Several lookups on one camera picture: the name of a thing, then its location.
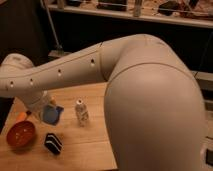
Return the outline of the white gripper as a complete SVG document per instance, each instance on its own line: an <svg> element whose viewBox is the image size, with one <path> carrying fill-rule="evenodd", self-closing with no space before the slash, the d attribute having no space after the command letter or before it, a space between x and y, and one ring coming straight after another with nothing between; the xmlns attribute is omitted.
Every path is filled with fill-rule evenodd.
<svg viewBox="0 0 213 171"><path fill-rule="evenodd" d="M47 105L52 107L56 106L55 99L48 91L34 92L28 97L26 102L27 109L36 117L41 117L43 115L44 107Z"/></svg>

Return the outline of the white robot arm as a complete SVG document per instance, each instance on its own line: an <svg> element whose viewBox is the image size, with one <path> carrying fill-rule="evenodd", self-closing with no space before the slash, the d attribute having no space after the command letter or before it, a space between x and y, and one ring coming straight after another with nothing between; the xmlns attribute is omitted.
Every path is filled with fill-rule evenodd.
<svg viewBox="0 0 213 171"><path fill-rule="evenodd" d="M37 111L49 90L106 83L104 116L119 171L205 171L206 111L191 71L162 39L136 34L34 65L0 63L0 97Z"/></svg>

